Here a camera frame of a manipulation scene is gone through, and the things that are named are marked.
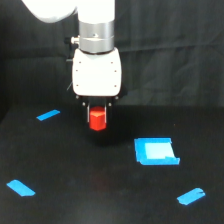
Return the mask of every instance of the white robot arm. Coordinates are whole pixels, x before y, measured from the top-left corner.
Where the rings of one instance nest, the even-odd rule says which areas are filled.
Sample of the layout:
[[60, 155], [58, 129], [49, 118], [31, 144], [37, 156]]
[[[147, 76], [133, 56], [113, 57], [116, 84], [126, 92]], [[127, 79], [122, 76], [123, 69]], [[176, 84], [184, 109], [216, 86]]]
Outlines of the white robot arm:
[[[73, 90], [86, 107], [90, 128], [104, 129], [107, 107], [112, 106], [121, 89], [121, 61], [114, 47], [115, 0], [22, 1], [34, 16], [46, 23], [78, 13], [79, 36], [71, 38], [72, 44], [79, 45], [73, 58]], [[93, 106], [101, 106], [97, 111], [102, 112], [104, 122], [92, 116]]]

